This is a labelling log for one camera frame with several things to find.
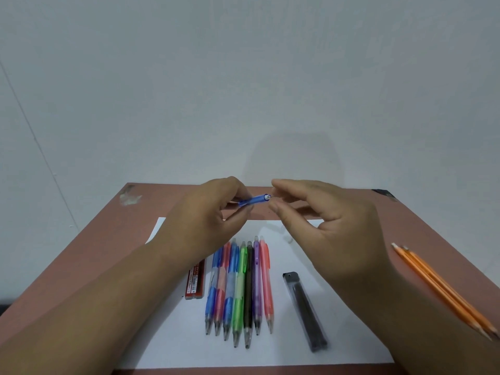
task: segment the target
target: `hand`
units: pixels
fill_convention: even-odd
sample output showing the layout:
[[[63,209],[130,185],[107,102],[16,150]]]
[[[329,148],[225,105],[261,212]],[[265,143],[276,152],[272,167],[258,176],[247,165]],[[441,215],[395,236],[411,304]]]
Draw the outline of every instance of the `hand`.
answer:
[[[272,198],[268,204],[332,287],[392,269],[372,203],[324,182],[274,179],[272,185],[274,196],[307,201],[324,220],[316,228],[287,203]]]
[[[233,176],[214,179],[188,192],[166,216],[155,243],[168,247],[176,265],[193,266],[228,242],[247,222],[253,205],[238,209],[225,221],[221,210],[230,201],[252,195]]]

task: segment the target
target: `black lead refill case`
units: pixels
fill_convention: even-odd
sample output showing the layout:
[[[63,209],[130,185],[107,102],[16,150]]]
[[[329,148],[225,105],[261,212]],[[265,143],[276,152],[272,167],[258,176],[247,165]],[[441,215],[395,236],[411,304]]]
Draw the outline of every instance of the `black lead refill case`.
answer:
[[[296,272],[286,272],[283,280],[290,293],[293,306],[304,330],[305,338],[313,353],[328,348],[328,341],[308,295]]]

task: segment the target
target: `pink mechanical pencil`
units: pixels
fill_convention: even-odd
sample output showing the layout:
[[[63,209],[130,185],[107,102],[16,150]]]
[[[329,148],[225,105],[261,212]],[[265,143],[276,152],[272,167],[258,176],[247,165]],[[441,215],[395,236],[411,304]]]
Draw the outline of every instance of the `pink mechanical pencil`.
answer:
[[[214,322],[216,335],[221,333],[222,317],[224,314],[224,300],[226,299],[226,284],[228,281],[229,257],[231,255],[231,242],[224,245],[222,249],[221,267],[219,268],[219,279],[217,282],[216,305]]]
[[[262,290],[264,294],[264,315],[266,315],[269,333],[272,334],[272,327],[274,325],[274,306],[272,305],[271,281],[269,279],[271,261],[269,260],[269,247],[262,236],[260,237],[260,267],[262,272]]]

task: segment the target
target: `white paper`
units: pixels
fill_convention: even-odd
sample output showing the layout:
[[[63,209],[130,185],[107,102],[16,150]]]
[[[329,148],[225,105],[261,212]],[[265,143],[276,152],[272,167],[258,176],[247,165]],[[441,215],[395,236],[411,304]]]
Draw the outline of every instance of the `white paper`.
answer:
[[[159,218],[149,239],[165,219]],[[321,220],[311,220],[318,226]],[[248,221],[235,236],[238,245],[255,235],[264,236],[271,260],[270,279],[274,301],[274,332],[263,321],[260,335],[253,331],[246,350],[243,337],[233,347],[233,335],[205,335],[211,257],[205,262],[203,299],[184,299],[186,277],[138,332],[122,357],[119,368],[287,366],[387,363],[387,348],[359,320],[316,272],[281,221]],[[296,271],[309,295],[329,341],[329,349],[311,353],[297,313],[283,281],[283,273]]]

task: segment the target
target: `left hand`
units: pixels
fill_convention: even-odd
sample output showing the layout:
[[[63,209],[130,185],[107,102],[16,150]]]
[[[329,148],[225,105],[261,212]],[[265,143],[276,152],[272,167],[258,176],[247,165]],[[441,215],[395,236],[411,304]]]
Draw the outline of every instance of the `left hand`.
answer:
[[[225,221],[222,209],[230,201],[249,198],[252,194],[234,176],[210,180],[188,192],[172,208],[153,242],[173,254],[175,265],[193,266],[240,231],[253,205],[238,209]]]

